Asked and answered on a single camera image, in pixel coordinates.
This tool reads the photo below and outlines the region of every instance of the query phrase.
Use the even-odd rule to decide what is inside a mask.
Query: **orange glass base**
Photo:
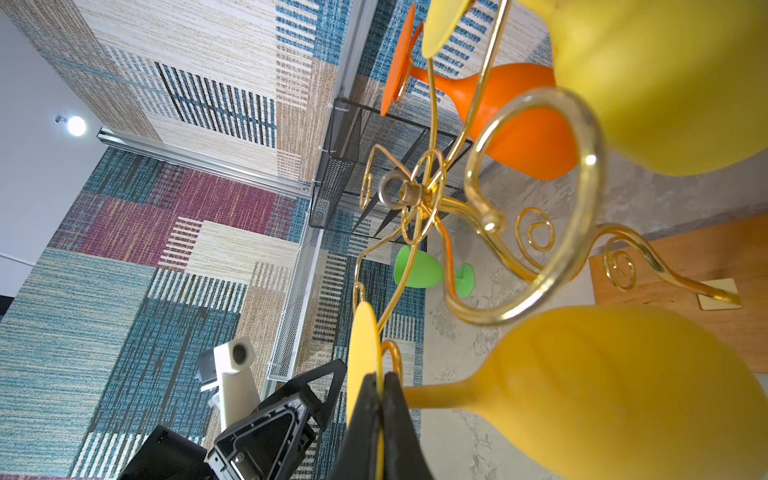
[[[412,5],[403,22],[387,77],[382,115],[396,101],[410,77],[429,83],[426,70],[411,65],[412,50],[421,31],[420,25],[411,35],[414,17],[415,7]],[[467,119],[477,80],[477,74],[461,79],[435,76],[435,87],[453,100],[463,121]],[[478,138],[496,112],[513,98],[533,88],[554,86],[554,71],[543,65],[517,63],[492,68],[477,117],[469,130],[470,137]],[[538,180],[562,177],[578,162],[571,128],[558,112],[548,108],[526,111],[514,117],[496,135],[487,153],[497,162]]]

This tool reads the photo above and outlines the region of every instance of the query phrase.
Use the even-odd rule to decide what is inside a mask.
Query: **black wire rack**
[[[438,131],[437,148],[447,154],[455,140],[456,135]],[[375,144],[381,144],[408,169],[412,169],[429,148],[429,127],[395,115],[382,117],[375,108],[337,98],[333,102],[320,157],[318,181],[310,211],[311,227],[327,228],[343,195],[359,198],[362,175]],[[464,170],[471,146],[472,141],[465,141],[445,183],[445,195],[461,201],[466,201],[463,190]],[[383,154],[376,155],[371,168],[374,190],[379,186],[381,177],[393,168],[394,165]],[[397,197],[397,192],[390,193],[392,197]],[[376,202],[378,196],[374,195],[370,208]]]

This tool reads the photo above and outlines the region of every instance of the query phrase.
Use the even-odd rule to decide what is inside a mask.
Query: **patterned carpet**
[[[197,355],[249,335],[262,385],[307,207],[108,149],[0,323],[0,480],[115,478],[159,423],[209,446]],[[338,211],[323,236],[296,373],[346,360],[354,265],[379,226],[344,233],[356,219]],[[377,313],[399,247],[363,261]],[[406,385],[421,384],[423,331],[424,292],[407,289],[384,332]],[[294,478],[327,476],[345,409],[346,390]]]

